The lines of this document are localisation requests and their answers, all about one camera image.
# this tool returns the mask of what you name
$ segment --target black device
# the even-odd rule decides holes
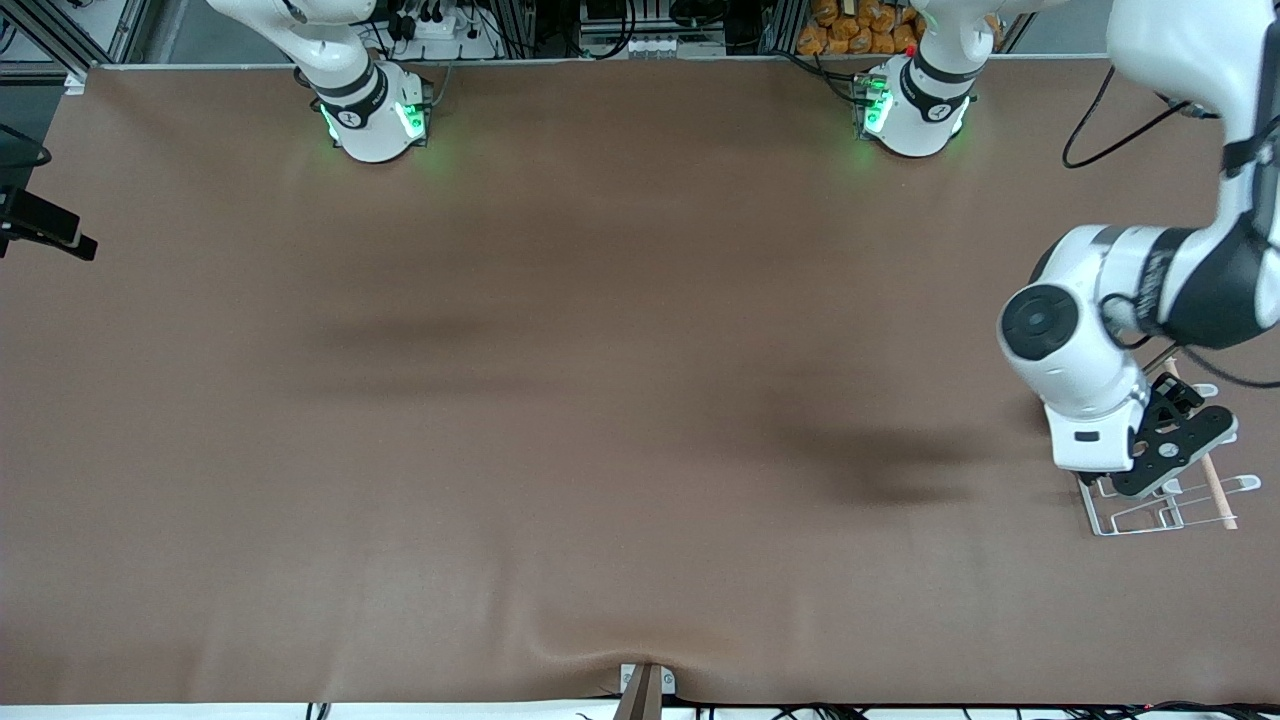
[[[0,186],[0,258],[14,240],[47,245],[81,260],[97,255],[97,241],[79,231],[79,215],[6,184]]]

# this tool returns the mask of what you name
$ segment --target brown leather tablecloth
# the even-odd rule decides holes
[[[996,63],[909,161],[785,63],[466,68],[376,167],[287,72],[92,73],[31,187],[99,259],[0,261],[0,700],[646,657],[721,702],[1280,701],[1280,491],[1093,538],[996,345],[1066,229],[1212,218],[1211,122],[1060,167],[1103,69]],[[1161,108],[1117,82],[1080,152]],[[1221,471],[1276,480],[1275,397],[1222,401]]]

